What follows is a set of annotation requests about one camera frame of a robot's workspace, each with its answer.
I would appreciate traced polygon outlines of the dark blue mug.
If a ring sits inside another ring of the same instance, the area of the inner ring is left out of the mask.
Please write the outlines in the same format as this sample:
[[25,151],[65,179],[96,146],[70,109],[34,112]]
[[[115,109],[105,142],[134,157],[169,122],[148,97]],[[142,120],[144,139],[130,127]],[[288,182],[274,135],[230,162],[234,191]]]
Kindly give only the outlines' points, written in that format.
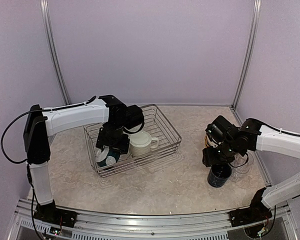
[[214,188],[221,188],[232,175],[229,164],[213,165],[207,176],[207,182]]

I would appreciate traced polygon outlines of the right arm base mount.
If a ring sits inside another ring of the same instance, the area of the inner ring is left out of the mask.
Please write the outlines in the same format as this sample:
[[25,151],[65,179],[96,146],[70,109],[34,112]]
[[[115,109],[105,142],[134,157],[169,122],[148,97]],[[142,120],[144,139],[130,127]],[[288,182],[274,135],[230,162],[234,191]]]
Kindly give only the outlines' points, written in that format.
[[272,212],[268,209],[259,210],[257,208],[238,208],[229,212],[232,227],[248,225],[270,219]]

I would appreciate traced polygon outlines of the yellow dotted plate front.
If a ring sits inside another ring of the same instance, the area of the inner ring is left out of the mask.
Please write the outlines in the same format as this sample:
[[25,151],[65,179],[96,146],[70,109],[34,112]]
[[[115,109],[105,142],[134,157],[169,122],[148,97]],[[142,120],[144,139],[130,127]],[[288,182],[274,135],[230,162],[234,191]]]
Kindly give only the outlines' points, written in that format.
[[204,137],[204,144],[205,144],[205,147],[206,147],[206,148],[212,146],[212,144],[211,144],[211,142],[210,142],[210,140],[209,140],[209,138],[208,138],[207,135],[205,135],[205,137]]

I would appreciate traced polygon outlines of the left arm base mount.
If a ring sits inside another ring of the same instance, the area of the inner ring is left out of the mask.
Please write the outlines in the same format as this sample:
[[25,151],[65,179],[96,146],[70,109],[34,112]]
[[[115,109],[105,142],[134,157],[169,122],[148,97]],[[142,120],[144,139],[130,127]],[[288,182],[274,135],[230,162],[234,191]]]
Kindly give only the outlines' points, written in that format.
[[75,211],[60,208],[56,208],[52,213],[42,213],[39,210],[34,212],[36,220],[68,228],[74,228],[77,216],[78,213]]

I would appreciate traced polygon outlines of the blue white bowl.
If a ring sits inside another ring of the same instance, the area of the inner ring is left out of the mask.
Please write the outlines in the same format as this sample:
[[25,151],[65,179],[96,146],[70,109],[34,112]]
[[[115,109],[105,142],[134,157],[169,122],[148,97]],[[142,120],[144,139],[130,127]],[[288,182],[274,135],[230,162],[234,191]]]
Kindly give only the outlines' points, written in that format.
[[106,146],[106,155],[95,156],[95,161],[98,167],[106,167],[113,165],[119,161],[121,154]]

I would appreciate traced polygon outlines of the white ribbed mug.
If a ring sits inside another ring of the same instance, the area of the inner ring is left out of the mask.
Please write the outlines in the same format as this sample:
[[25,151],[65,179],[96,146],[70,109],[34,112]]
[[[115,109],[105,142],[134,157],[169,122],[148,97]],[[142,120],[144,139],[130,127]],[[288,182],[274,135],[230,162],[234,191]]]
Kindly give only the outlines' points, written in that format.
[[140,131],[129,136],[129,151],[133,157],[150,153],[159,146],[160,139],[147,131]]

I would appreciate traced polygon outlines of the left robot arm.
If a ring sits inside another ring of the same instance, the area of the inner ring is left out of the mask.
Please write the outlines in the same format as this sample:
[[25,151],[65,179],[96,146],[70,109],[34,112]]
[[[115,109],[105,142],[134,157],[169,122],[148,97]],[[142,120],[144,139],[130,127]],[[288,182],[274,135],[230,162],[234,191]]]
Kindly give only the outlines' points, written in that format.
[[36,104],[12,122],[22,117],[27,117],[23,142],[28,181],[37,202],[37,213],[51,223],[60,218],[60,211],[51,191],[49,137],[70,129],[101,124],[95,144],[96,162],[99,167],[110,167],[128,153],[132,129],[138,127],[142,130],[145,125],[139,106],[126,106],[113,95],[93,96],[81,103],[59,107],[43,108]]

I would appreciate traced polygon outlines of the clear drinking glass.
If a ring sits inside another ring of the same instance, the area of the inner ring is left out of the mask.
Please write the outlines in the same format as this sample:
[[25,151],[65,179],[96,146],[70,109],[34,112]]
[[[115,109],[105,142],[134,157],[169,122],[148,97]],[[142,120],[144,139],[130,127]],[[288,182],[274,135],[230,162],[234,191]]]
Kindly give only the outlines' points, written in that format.
[[252,151],[248,151],[244,156],[239,153],[235,156],[235,160],[232,165],[235,169],[240,171],[247,171],[250,169],[250,166],[254,164],[254,156]]
[[240,165],[240,166],[234,166],[230,164],[230,166],[231,166],[232,174],[229,179],[233,183],[236,183],[239,180],[241,180],[245,176],[245,174],[247,174],[250,170],[250,167],[247,164]]

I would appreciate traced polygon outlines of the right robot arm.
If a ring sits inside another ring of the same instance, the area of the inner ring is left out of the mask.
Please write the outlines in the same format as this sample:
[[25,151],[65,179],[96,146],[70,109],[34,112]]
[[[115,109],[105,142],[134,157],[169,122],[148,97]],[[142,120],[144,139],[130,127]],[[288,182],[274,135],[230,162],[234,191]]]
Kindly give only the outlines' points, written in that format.
[[[273,152],[300,160],[300,133],[275,128],[258,119],[248,118],[237,127],[219,115],[207,125],[205,132],[217,145],[203,149],[202,163],[206,167],[230,164],[235,155],[244,156],[248,151]],[[256,222],[277,204],[298,196],[300,172],[274,186],[258,190],[249,207],[237,209],[234,213]]]

